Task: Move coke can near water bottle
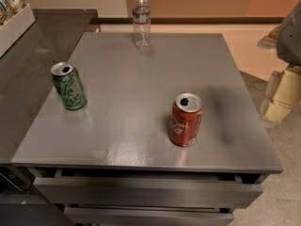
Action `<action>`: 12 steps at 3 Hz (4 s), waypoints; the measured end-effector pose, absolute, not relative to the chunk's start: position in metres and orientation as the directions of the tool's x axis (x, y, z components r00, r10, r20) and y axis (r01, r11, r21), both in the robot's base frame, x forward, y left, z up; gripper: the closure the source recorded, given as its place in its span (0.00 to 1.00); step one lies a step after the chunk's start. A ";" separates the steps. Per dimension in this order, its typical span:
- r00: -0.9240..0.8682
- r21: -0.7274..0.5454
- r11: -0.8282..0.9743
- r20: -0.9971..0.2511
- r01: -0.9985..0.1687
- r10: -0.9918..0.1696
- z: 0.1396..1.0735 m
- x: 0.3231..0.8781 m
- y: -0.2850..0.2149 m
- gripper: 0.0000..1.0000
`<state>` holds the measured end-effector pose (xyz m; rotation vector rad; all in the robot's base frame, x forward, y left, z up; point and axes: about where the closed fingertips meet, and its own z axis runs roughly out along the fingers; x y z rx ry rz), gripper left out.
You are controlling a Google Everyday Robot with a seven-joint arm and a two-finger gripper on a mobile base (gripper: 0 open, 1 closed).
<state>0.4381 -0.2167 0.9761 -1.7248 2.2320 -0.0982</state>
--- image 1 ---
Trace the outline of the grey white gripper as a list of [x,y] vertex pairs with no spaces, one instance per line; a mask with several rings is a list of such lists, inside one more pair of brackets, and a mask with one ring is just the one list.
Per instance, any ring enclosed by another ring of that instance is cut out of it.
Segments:
[[[301,65],[301,2],[285,17],[281,25],[273,28],[258,41],[265,49],[277,47],[277,57],[289,64]],[[261,104],[264,120],[282,122],[301,101],[301,67],[289,66],[283,72],[273,71]]]

